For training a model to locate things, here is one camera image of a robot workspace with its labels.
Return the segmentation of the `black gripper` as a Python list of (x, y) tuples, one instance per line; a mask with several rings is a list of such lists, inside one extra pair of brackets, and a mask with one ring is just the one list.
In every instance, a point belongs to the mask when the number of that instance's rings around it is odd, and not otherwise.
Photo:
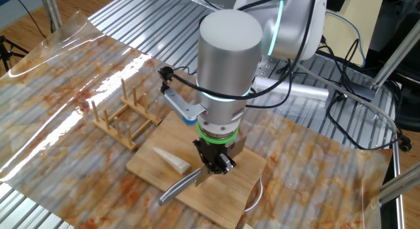
[(227, 155), (234, 148), (234, 142), (213, 144), (204, 139), (195, 139), (193, 144), (199, 153), (201, 161), (214, 174), (225, 175), (236, 166), (236, 162)]

